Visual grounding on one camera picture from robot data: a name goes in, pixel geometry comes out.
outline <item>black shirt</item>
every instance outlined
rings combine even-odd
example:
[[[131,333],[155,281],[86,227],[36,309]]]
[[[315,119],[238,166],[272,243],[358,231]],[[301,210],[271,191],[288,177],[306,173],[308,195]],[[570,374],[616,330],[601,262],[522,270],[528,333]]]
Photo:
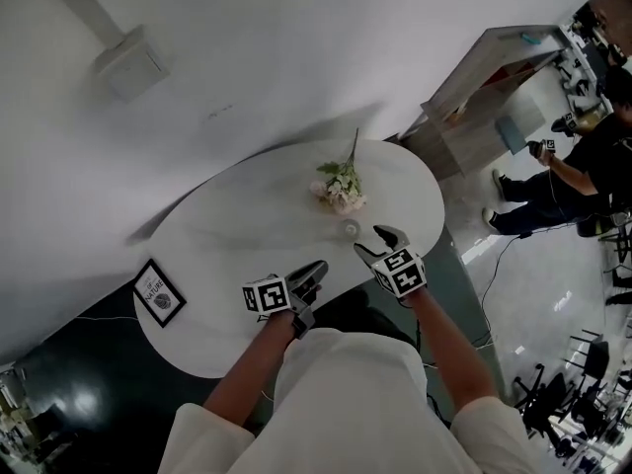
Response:
[[[588,172],[601,200],[607,201],[610,194],[627,194],[632,179],[632,128],[615,115],[608,116],[578,142],[564,163]]]

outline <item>desk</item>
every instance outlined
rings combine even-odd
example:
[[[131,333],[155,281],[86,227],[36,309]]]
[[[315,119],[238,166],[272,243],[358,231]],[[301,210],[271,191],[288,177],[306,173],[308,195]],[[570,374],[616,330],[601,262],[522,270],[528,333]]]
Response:
[[[309,193],[316,167],[346,159],[351,145],[321,141],[255,156],[212,178],[167,216],[148,252],[188,303],[163,329],[134,296],[140,326],[164,359],[192,375],[222,377],[262,327],[243,303],[243,282],[326,260],[318,307],[371,279],[339,234],[343,218]],[[372,225],[387,224],[427,253],[444,218],[428,167],[400,146],[366,140],[357,144],[355,166],[368,195],[367,205],[348,216],[361,227],[358,242],[384,247]]]

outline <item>white shirt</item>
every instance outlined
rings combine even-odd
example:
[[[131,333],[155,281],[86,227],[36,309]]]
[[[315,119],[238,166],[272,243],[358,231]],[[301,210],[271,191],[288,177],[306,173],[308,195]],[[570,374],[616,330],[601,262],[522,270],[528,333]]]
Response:
[[[186,404],[159,474],[533,473],[519,413],[465,406],[449,431],[427,404],[422,360],[374,334],[316,329],[285,352],[275,412],[261,434]]]

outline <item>forearm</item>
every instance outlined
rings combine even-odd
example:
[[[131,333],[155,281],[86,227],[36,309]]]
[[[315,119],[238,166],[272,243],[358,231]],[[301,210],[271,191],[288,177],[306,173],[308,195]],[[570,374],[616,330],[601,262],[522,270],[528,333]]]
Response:
[[[492,374],[427,289],[407,297],[456,411],[476,399],[498,396]]]
[[[587,174],[567,165],[556,156],[551,157],[549,167],[562,181],[582,195],[595,195],[597,193],[593,182]]]
[[[206,399],[203,406],[208,411],[244,425],[294,338],[292,319],[289,312],[273,315]]]

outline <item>green leaves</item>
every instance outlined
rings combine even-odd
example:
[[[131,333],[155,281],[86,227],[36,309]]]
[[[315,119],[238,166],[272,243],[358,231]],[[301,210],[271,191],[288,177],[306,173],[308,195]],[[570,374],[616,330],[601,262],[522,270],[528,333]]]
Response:
[[[341,169],[341,165],[339,163],[327,162],[327,163],[323,163],[316,170],[318,172],[323,172],[325,174],[330,174],[332,176],[336,176],[340,172],[340,169]]]

